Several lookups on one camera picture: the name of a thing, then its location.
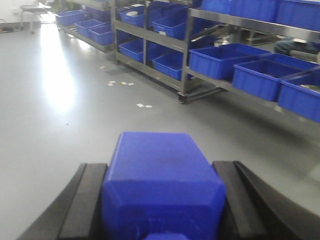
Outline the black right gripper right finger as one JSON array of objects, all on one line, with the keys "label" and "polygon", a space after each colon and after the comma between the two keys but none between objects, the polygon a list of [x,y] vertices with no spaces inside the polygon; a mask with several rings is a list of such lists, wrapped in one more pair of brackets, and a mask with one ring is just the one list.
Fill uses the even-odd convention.
[{"label": "black right gripper right finger", "polygon": [[318,240],[320,217],[274,189],[240,161],[214,161],[226,186],[219,240]]}]

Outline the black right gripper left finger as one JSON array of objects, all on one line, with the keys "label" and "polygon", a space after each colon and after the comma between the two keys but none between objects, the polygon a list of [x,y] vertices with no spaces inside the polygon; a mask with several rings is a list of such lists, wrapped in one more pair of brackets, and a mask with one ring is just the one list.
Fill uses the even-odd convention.
[{"label": "black right gripper left finger", "polygon": [[105,163],[82,163],[62,192],[19,240],[101,240]]}]

